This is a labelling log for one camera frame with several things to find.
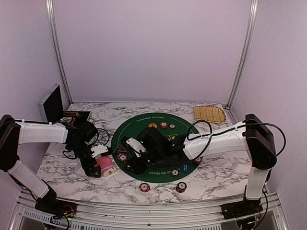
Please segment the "black triangular all-in button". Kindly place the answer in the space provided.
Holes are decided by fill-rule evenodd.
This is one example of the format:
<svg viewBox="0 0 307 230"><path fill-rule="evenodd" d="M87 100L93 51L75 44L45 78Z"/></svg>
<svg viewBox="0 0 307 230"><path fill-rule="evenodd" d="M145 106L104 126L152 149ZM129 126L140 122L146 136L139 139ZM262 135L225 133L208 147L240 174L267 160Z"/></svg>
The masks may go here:
<svg viewBox="0 0 307 230"><path fill-rule="evenodd" d="M122 145L118 145L115 150L114 150L114 154L119 154L119 153L125 153L127 152L127 150L122 146Z"/></svg>

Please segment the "blue small blind button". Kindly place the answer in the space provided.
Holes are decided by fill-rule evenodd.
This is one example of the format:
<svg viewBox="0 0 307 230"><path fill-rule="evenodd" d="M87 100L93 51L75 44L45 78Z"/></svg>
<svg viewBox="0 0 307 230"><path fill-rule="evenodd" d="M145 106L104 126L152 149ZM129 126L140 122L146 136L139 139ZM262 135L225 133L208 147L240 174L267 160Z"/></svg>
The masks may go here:
<svg viewBox="0 0 307 230"><path fill-rule="evenodd" d="M188 173L191 170L191 166L190 166L190 164L183 164L183 165L180 166L180 170L183 173Z"/></svg>

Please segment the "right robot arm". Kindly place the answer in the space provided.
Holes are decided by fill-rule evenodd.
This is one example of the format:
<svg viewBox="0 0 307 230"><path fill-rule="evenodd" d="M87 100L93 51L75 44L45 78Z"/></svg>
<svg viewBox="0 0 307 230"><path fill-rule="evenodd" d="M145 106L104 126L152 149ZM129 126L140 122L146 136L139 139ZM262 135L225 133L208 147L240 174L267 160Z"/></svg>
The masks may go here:
<svg viewBox="0 0 307 230"><path fill-rule="evenodd" d="M204 156L230 151L246 151L252 166L245 198L238 203L238 211L247 215L256 207L269 171L277 163L277 154L270 124L261 122L254 114L233 126L208 133L184 135L169 140L154 127L142 130L136 138L123 137L121 144L132 152L127 169L142 174L148 168L171 168L188 164Z"/></svg>

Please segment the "red poker chips moved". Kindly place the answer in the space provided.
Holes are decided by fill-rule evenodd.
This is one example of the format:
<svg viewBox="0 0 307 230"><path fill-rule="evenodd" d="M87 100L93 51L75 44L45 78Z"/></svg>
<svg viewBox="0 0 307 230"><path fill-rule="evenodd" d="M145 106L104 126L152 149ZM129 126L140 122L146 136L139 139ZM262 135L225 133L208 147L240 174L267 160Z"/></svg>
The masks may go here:
<svg viewBox="0 0 307 230"><path fill-rule="evenodd" d="M162 122L160 126L161 128L166 129L168 127L168 124L166 122Z"/></svg>

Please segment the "orange big blind button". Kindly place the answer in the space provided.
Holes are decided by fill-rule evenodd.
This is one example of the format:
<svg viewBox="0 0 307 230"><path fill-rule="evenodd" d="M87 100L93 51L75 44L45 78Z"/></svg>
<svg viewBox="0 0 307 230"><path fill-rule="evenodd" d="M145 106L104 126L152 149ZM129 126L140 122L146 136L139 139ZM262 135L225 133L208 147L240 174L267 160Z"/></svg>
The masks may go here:
<svg viewBox="0 0 307 230"><path fill-rule="evenodd" d="M148 125L148 127L154 127L154 128L157 128L157 124L155 124L155 123L150 123L150 124Z"/></svg>

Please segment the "pink playing card deck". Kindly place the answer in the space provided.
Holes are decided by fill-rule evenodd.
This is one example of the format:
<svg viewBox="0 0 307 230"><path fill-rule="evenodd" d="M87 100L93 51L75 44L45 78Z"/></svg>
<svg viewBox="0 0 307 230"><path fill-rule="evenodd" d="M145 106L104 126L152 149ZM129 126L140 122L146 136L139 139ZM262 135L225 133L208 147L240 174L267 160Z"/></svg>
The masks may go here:
<svg viewBox="0 0 307 230"><path fill-rule="evenodd" d="M114 164L109 156L104 156L96 159L96 165L95 167L101 168L101 173L109 172L114 168Z"/></svg>

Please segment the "dark red poker chip stack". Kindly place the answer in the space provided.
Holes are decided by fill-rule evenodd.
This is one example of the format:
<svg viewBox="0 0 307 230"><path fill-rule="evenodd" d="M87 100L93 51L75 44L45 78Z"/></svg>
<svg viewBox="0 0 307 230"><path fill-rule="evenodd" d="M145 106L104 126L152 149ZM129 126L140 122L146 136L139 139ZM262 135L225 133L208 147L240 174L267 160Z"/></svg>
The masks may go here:
<svg viewBox="0 0 307 230"><path fill-rule="evenodd" d="M185 192L187 188L187 184L185 182L179 182L177 185L176 185L176 191L178 193L183 193Z"/></svg>

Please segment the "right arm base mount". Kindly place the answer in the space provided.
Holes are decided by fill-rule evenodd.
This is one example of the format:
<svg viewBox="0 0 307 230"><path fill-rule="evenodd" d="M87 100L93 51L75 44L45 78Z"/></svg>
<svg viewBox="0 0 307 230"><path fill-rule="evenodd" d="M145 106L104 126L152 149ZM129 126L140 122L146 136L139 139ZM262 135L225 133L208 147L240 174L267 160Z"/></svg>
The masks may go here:
<svg viewBox="0 0 307 230"><path fill-rule="evenodd" d="M263 210L262 205L245 203L243 201L221 205L224 219L233 219L259 213Z"/></svg>

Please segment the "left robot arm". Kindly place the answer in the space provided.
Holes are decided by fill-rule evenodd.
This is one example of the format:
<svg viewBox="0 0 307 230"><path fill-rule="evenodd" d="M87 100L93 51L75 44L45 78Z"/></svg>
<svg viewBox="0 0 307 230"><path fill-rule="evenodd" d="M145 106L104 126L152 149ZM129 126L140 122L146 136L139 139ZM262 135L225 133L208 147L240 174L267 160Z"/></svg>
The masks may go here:
<svg viewBox="0 0 307 230"><path fill-rule="evenodd" d="M65 144L80 160L85 174L101 177L101 169L92 157L90 142L97 134L88 120L73 126L65 122L42 123L16 120L4 115L0 121L0 169L36 196L36 201L50 213L60 210L56 192L40 179L18 156L18 147L26 143Z"/></svg>

